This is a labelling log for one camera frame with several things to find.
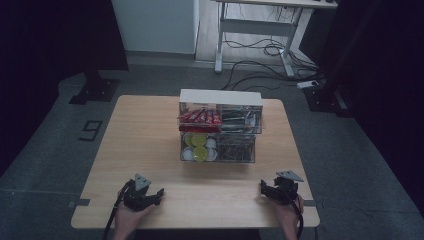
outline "desk leg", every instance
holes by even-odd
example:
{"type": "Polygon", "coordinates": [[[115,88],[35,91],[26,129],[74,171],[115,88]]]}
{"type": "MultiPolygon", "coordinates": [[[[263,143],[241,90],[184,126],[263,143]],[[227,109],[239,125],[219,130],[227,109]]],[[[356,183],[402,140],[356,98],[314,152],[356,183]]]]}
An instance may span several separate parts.
{"type": "Polygon", "coordinates": [[[296,29],[297,29],[297,26],[299,25],[299,19],[300,19],[300,16],[302,16],[302,11],[303,11],[303,8],[301,7],[297,8],[296,16],[287,38],[286,46],[284,47],[284,49],[280,50],[281,60],[283,60],[284,68],[286,69],[286,73],[289,78],[294,78],[294,73],[293,73],[293,69],[291,66],[291,61],[289,59],[288,53],[290,51],[291,44],[293,43],[293,38],[294,38],[294,35],[296,34],[296,29]]]}
{"type": "Polygon", "coordinates": [[[225,3],[222,3],[221,8],[221,18],[220,18],[220,24],[219,24],[219,37],[218,37],[218,45],[216,47],[216,54],[215,54],[215,72],[221,73],[222,72],[222,35],[223,35],[223,29],[222,24],[224,24],[225,21],[225,3]]]}

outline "wall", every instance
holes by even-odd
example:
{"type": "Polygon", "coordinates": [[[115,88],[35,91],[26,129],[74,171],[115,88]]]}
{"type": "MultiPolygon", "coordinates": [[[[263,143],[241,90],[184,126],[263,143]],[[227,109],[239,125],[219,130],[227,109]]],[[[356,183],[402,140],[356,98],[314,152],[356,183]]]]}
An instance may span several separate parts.
{"type": "Polygon", "coordinates": [[[127,51],[194,54],[199,0],[112,0],[127,51]]]}

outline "wooden floor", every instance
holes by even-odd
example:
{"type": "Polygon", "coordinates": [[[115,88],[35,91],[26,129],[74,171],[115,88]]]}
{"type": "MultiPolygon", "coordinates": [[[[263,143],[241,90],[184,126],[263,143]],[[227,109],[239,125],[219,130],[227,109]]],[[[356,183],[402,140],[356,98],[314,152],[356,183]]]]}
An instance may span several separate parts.
{"type": "MultiPolygon", "coordinates": [[[[260,20],[260,21],[274,21],[274,22],[291,22],[293,15],[293,8],[281,8],[265,5],[249,5],[249,4],[228,4],[227,18],[247,19],[247,20],[260,20]]],[[[215,1],[200,1],[200,27],[198,35],[198,43],[196,50],[197,61],[215,61],[215,51],[218,43],[218,11],[221,12],[221,6],[215,1]]],[[[294,53],[305,57],[299,50],[299,44],[302,39],[305,28],[308,24],[309,18],[312,14],[312,9],[304,9],[302,17],[299,21],[295,38],[292,43],[291,50],[294,53]]],[[[270,39],[271,36],[252,35],[252,34],[235,34],[226,33],[227,41],[235,41],[243,45],[253,44],[263,39],[270,39]]],[[[286,37],[272,37],[273,40],[285,44],[286,37]]],[[[255,45],[257,47],[265,46],[270,41],[263,41],[261,44],[255,45]]],[[[242,60],[258,61],[263,64],[282,65],[279,56],[271,57],[265,55],[263,49],[252,48],[231,48],[226,43],[223,43],[223,62],[234,63],[242,60]]]]}

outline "desk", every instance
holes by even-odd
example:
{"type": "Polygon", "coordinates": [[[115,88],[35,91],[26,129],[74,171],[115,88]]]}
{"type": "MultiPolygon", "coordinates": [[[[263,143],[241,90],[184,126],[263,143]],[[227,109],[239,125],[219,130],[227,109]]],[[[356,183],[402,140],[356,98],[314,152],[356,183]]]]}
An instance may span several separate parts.
{"type": "Polygon", "coordinates": [[[325,0],[214,0],[221,4],[221,17],[219,26],[218,45],[215,55],[215,72],[222,71],[222,37],[224,32],[230,33],[246,33],[258,35],[271,35],[271,36],[285,36],[287,42],[285,48],[280,50],[280,56],[286,69],[288,77],[293,78],[294,73],[291,67],[291,62],[288,59],[291,44],[299,24],[300,16],[302,15],[303,8],[321,8],[321,9],[335,9],[337,3],[327,3],[325,0]],[[257,5],[273,5],[295,7],[296,14],[292,23],[280,22],[265,22],[265,21],[252,21],[242,19],[227,19],[225,18],[225,6],[228,3],[241,3],[241,4],[257,4],[257,5]]]}
{"type": "MultiPolygon", "coordinates": [[[[135,173],[152,181],[148,195],[165,188],[161,205],[140,224],[143,229],[277,227],[261,179],[273,184],[277,171],[293,170],[305,182],[298,193],[312,200],[308,179],[281,101],[264,99],[265,129],[256,139],[256,162],[214,163],[180,160],[179,97],[121,96],[106,129],[74,228],[104,228],[117,191],[135,173]]],[[[305,207],[305,227],[319,224],[315,207],[305,207]]]]}

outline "tabletop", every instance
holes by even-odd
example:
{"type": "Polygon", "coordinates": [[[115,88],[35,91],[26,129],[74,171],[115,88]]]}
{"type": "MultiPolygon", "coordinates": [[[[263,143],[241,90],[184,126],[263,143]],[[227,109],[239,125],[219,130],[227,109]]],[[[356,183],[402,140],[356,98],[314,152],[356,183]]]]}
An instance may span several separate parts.
{"type": "MultiPolygon", "coordinates": [[[[260,180],[292,170],[305,181],[298,193],[313,200],[284,105],[263,99],[265,128],[256,139],[255,163],[180,160],[179,97],[121,96],[112,113],[81,199],[74,228],[104,228],[117,192],[136,173],[152,181],[147,195],[165,189],[163,200],[139,225],[142,229],[266,228],[278,222],[260,180]]],[[[319,224],[305,207],[305,227],[319,224]]]]}
{"type": "Polygon", "coordinates": [[[325,0],[212,0],[223,3],[241,3],[241,4],[257,4],[257,5],[273,5],[286,7],[303,7],[303,8],[324,8],[335,9],[337,3],[335,1],[327,3],[325,0]]]}

